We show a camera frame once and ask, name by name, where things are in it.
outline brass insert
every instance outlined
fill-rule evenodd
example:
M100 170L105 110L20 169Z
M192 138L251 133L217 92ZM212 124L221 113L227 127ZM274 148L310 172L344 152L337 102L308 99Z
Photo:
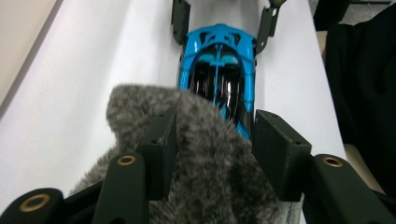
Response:
M50 196L48 194L37 194L26 199L20 206L22 212L33 212L37 209L42 208L50 201Z
M333 157L325 157L322 159L324 163L332 166L332 167L341 167L344 164L340 162L338 159L333 158Z
M118 159L119 165L130 165L136 161L136 158L133 156L123 156Z

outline fuzzy gray fabric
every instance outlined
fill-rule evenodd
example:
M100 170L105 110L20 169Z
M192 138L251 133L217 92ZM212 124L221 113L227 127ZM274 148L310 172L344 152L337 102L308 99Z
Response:
M178 154L168 202L150 202L150 223L298 223L300 203L280 203L251 144L207 100L186 91L118 86L107 107L116 145L72 194L105 178L119 153L135 151L153 118L177 106Z

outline black mount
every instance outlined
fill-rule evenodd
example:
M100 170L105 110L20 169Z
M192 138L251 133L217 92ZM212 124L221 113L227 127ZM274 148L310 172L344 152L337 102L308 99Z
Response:
M175 109L158 115L138 147L112 159L106 178L64 199L36 189L16 199L0 224L149 223L149 201L167 200L177 154ZM311 145L280 116L256 111L252 153L282 202L304 194L307 223L396 223L396 202L367 188L347 161L311 156Z
M261 53L269 36L274 36L276 29L277 16L280 7L286 0L270 0L270 7L262 10L259 32L257 33L256 54ZM186 34L189 31L191 5L185 0L174 0L172 5L172 29L173 36L179 45L186 40Z

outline toy car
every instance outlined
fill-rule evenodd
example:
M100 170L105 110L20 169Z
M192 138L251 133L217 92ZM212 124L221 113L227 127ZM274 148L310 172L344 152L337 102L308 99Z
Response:
M225 24L187 33L191 6L184 0L173 3L173 34L176 42L183 45L178 87L213 102L246 139L250 139L253 122L256 53L265 48L268 36L274 35L283 3L276 1L262 11L259 41Z

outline car windshield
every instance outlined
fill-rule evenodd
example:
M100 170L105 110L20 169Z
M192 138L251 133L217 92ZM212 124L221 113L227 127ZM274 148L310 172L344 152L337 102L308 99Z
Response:
M215 103L223 117L237 123L244 87L243 69L233 49L223 46L203 50L192 69L192 92Z

